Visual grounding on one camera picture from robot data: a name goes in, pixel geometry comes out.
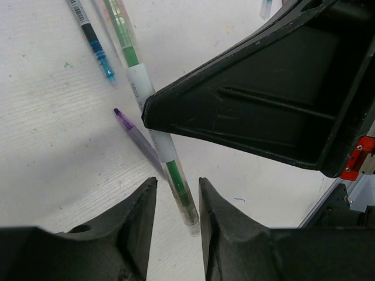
black object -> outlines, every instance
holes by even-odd
[[[148,98],[144,124],[337,177],[375,119],[374,14],[373,0],[289,0]]]
[[[0,280],[146,280],[155,203],[156,179],[150,178],[69,233],[0,229]]]
[[[199,180],[206,281],[375,280],[375,231],[269,229]]]

red metal part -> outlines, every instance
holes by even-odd
[[[369,153],[374,153],[374,148],[375,138],[363,136],[354,149],[352,157],[350,157],[349,161],[346,163],[341,178],[343,180],[355,181],[359,175],[359,169],[362,166],[364,159]]]

tabletop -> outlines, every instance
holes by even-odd
[[[117,107],[149,137],[94,5],[81,3],[118,89],[104,78],[67,1],[0,1],[1,226],[68,231],[157,176],[114,117]],[[124,3],[156,90],[265,23],[261,0]],[[297,227],[332,182],[319,172],[202,140],[173,140],[196,202],[198,178],[207,177],[226,200],[268,227]],[[163,179],[148,280],[204,280],[201,240],[189,236]]]

